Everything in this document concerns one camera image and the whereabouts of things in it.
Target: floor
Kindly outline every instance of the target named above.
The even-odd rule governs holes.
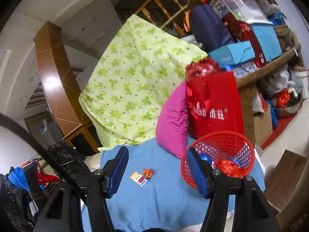
[[[284,132],[263,151],[261,161],[266,167],[266,178],[276,167],[285,150],[309,157],[309,100],[303,102],[297,116]]]

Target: white bucket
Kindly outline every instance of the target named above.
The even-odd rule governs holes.
[[[299,80],[302,82],[302,85],[304,86],[304,89],[302,91],[302,97],[304,99],[309,97],[309,78],[308,78],[308,70],[306,71],[295,71],[295,75],[299,78]]]

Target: black cable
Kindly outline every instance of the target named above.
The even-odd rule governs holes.
[[[75,192],[80,196],[82,201],[87,205],[87,198],[76,184],[76,182],[68,175],[68,173],[60,166],[53,157],[44,149],[24,128],[17,124],[14,120],[0,113],[0,126],[10,130],[22,140],[27,142],[57,173],[67,181]]]

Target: bag handle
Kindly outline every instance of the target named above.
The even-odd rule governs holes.
[[[194,111],[193,93],[192,93],[192,89],[190,88],[190,83],[187,82],[187,102],[188,102],[188,106],[189,106],[189,109],[190,109],[192,116],[197,120],[206,118],[206,116],[208,115],[209,110],[211,108],[211,99],[210,99],[209,89],[208,89],[206,82],[203,83],[202,87],[203,87],[203,97],[204,97],[203,101],[202,101],[203,105],[200,106],[201,103],[197,102],[197,106],[196,106],[197,110],[199,110],[200,108],[203,109],[203,107],[206,110],[206,112],[203,112],[203,110],[201,110],[201,114],[202,114],[202,116],[201,116],[201,115],[196,114],[195,111]]]
[[[184,18],[183,18],[183,26],[186,32],[190,32],[191,27],[190,27],[190,22],[189,22],[189,13],[191,10],[189,9],[188,11],[185,11],[184,13]]]

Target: red plastic basket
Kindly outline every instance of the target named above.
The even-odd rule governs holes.
[[[207,153],[213,162],[237,157],[241,166],[246,169],[242,178],[249,174],[254,164],[254,150],[252,143],[237,132],[220,131],[205,135],[190,147],[195,147],[197,153]],[[193,188],[197,189],[187,164],[187,152],[181,158],[181,174],[184,180]]]

